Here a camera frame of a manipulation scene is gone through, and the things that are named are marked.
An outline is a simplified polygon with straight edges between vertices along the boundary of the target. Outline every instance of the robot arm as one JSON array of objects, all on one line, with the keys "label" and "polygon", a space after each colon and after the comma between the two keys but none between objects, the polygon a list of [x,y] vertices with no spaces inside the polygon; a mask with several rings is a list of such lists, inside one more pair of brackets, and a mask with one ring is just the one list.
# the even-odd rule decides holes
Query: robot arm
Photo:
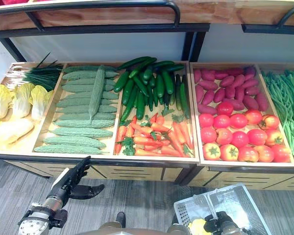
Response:
[{"label": "robot arm", "polygon": [[55,180],[51,191],[43,204],[33,203],[18,223],[19,235],[47,235],[53,227],[62,228],[67,221],[68,212],[62,210],[69,198],[84,200],[97,196],[104,185],[78,185],[80,179],[87,175],[90,156],[84,158],[74,168],[66,168]]}]

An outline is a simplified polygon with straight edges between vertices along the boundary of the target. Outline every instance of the gray carpet floor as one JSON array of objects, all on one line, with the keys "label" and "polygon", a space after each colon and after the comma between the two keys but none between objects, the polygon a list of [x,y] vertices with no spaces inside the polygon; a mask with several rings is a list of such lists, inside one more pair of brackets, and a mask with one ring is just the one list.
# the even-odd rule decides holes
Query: gray carpet floor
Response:
[{"label": "gray carpet floor", "polygon": [[[0,161],[0,235],[17,234],[17,222],[32,202],[42,203],[54,179],[43,179]],[[88,180],[81,184],[105,184],[104,191],[89,200],[69,200],[63,229],[50,235],[74,235],[95,230],[114,220],[120,211],[127,227],[165,232],[174,216],[174,202],[201,194],[205,188],[180,187],[169,182]],[[272,235],[294,235],[294,191],[250,190]]]}]

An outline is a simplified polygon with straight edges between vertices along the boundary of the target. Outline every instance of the carrot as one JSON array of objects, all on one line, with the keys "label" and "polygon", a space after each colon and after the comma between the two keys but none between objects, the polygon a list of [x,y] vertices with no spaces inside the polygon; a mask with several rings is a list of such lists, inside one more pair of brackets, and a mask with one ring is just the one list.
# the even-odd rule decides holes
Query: carrot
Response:
[{"label": "carrot", "polygon": [[179,152],[169,146],[162,146],[160,151],[164,155],[180,157]]},{"label": "carrot", "polygon": [[135,156],[155,156],[155,157],[164,157],[165,155],[161,153],[155,153],[151,151],[145,151],[141,148],[135,148]]},{"label": "carrot", "polygon": [[150,138],[137,136],[134,137],[134,143],[136,144],[143,144],[143,145],[152,145],[152,146],[162,146],[162,142],[154,141]]},{"label": "carrot", "polygon": [[153,123],[151,127],[154,131],[159,131],[159,132],[168,132],[170,130],[169,128],[165,126],[158,124],[157,122]]},{"label": "carrot", "polygon": [[[137,118],[136,118],[136,115],[135,115],[135,116],[133,117],[131,123],[136,124],[136,122],[137,122]],[[126,131],[125,136],[131,138],[131,137],[133,136],[133,134],[134,134],[134,128],[131,127],[131,126],[129,125],[128,128],[127,128],[127,131]]]},{"label": "carrot", "polygon": [[158,116],[156,123],[158,123],[159,125],[163,125],[165,123],[165,117],[161,115]]},{"label": "carrot", "polygon": [[172,143],[173,147],[180,154],[180,157],[186,158],[187,156],[183,152],[183,148],[180,145],[180,142],[178,141],[178,139],[176,137],[176,133],[174,131],[169,131],[168,136],[169,136],[169,138],[171,140],[171,143]]},{"label": "carrot", "polygon": [[[117,142],[122,141],[125,137],[126,126],[120,126],[117,134]],[[119,154],[122,148],[121,143],[116,143],[116,154]]]},{"label": "carrot", "polygon": [[174,121],[172,125],[173,125],[173,129],[175,133],[177,134],[178,141],[180,142],[181,145],[183,145],[186,142],[186,140],[184,138],[184,135],[182,134],[179,124]]},{"label": "carrot", "polygon": [[183,136],[186,140],[186,144],[187,146],[190,148],[190,149],[194,149],[194,145],[193,143],[191,142],[191,138],[190,138],[190,135],[188,133],[188,127],[187,127],[187,124],[185,122],[180,122],[180,130],[181,132],[183,133]]},{"label": "carrot", "polygon": [[159,148],[158,146],[151,146],[151,145],[145,145],[144,146],[144,150],[146,150],[146,151],[153,151],[153,150],[156,150],[158,148]]},{"label": "carrot", "polygon": [[151,123],[156,122],[156,120],[157,120],[157,116],[158,116],[158,113],[156,113],[154,116],[152,116],[151,119],[150,119],[150,122],[151,122]]}]

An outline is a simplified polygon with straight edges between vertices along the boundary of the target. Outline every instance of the white plastic basket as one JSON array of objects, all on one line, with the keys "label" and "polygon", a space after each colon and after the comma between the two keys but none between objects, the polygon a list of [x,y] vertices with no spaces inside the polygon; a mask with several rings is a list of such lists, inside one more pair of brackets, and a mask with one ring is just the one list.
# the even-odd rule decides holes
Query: white plastic basket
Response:
[{"label": "white plastic basket", "polygon": [[215,189],[174,203],[180,224],[188,226],[195,219],[204,219],[216,212],[225,211],[240,227],[257,235],[271,235],[254,200],[243,184]]}]

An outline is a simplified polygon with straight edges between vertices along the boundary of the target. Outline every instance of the red tomato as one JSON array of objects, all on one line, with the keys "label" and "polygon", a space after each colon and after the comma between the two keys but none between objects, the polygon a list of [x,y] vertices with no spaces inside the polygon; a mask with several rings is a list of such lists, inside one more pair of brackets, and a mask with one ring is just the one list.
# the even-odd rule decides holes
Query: red tomato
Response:
[{"label": "red tomato", "polygon": [[239,150],[231,144],[222,145],[220,148],[221,159],[224,161],[237,161],[239,157]]},{"label": "red tomato", "polygon": [[245,117],[247,118],[248,125],[257,125],[261,122],[263,116],[258,110],[248,110],[245,112]]},{"label": "red tomato", "polygon": [[214,123],[214,116],[211,114],[200,114],[199,115],[199,125],[200,127],[212,126]]},{"label": "red tomato", "polygon": [[291,150],[284,145],[276,144],[271,147],[274,152],[275,163],[289,163],[291,160]]},{"label": "red tomato", "polygon": [[216,132],[217,132],[216,142],[218,144],[231,143],[233,136],[232,136],[232,132],[230,132],[228,129],[220,128],[220,129],[217,129]]},{"label": "red tomato", "polygon": [[217,114],[221,115],[227,115],[230,116],[234,110],[233,105],[230,102],[221,102],[220,104],[217,105]]},{"label": "red tomato", "polygon": [[204,159],[212,161],[220,160],[220,148],[215,143],[206,143],[202,149],[204,152]]},{"label": "red tomato", "polygon": [[246,127],[247,125],[247,118],[243,114],[233,114],[230,117],[231,120],[231,127],[235,129],[240,129]]},{"label": "red tomato", "polygon": [[258,124],[263,130],[276,129],[280,124],[280,120],[275,115],[264,115],[261,122]]},{"label": "red tomato", "polygon": [[264,145],[267,139],[267,134],[263,130],[253,129],[247,133],[249,143],[253,145]]},{"label": "red tomato", "polygon": [[249,143],[248,135],[243,131],[236,131],[233,133],[231,144],[237,148],[243,147]]},{"label": "red tomato", "polygon": [[259,162],[262,163],[271,163],[274,159],[274,152],[268,146],[261,145],[255,146],[254,149],[258,152]]},{"label": "red tomato", "polygon": [[218,115],[214,118],[214,128],[226,128],[230,126],[230,118],[227,115]]},{"label": "red tomato", "polygon": [[273,146],[275,144],[283,143],[283,136],[278,130],[267,130],[266,134],[268,138],[266,139],[266,145]]},{"label": "red tomato", "polygon": [[200,130],[201,141],[204,143],[214,142],[217,138],[216,131],[212,127],[204,127]]},{"label": "red tomato", "polygon": [[240,162],[258,162],[258,152],[253,149],[252,147],[245,146],[239,148],[239,158],[238,160]]}]

